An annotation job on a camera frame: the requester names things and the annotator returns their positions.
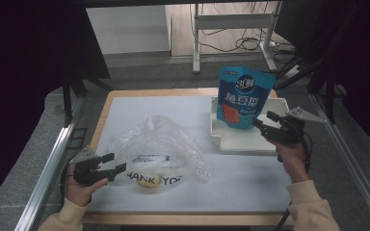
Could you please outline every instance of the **snack pouch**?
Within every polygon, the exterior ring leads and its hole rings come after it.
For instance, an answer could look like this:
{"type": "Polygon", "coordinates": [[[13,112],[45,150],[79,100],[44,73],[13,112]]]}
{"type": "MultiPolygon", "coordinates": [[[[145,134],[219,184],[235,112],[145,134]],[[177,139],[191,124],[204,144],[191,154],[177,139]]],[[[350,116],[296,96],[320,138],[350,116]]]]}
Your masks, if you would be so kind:
{"type": "Polygon", "coordinates": [[[276,82],[275,76],[241,66],[221,69],[217,119],[228,127],[252,128],[276,82]]]}

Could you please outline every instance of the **table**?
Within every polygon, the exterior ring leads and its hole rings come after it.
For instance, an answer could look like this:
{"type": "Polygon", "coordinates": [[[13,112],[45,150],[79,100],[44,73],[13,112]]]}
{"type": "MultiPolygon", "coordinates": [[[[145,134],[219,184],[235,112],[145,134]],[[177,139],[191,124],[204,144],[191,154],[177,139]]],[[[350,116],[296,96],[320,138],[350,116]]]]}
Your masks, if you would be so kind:
{"type": "MultiPolygon", "coordinates": [[[[122,97],[150,97],[150,96],[215,96],[216,89],[199,89],[199,90],[116,90],[109,93],[100,120],[96,126],[91,148],[97,149],[101,140],[101,135],[104,134],[104,126],[107,123],[107,116],[110,113],[110,108],[115,98],[122,97]]],[[[93,197],[92,207],[95,207],[95,201],[106,197],[106,194],[98,192],[99,196],[93,197]]],[[[99,201],[101,204],[109,204],[110,201],[99,201]]],[[[224,211],[219,212],[190,212],[190,211],[134,211],[134,212],[101,212],[89,211],[84,216],[85,223],[100,223],[100,224],[118,224],[118,225],[276,225],[282,217],[283,209],[278,213],[260,213],[260,212],[237,212],[229,213],[224,211]]],[[[293,224],[293,220],[289,218],[287,224],[293,224]]]]}

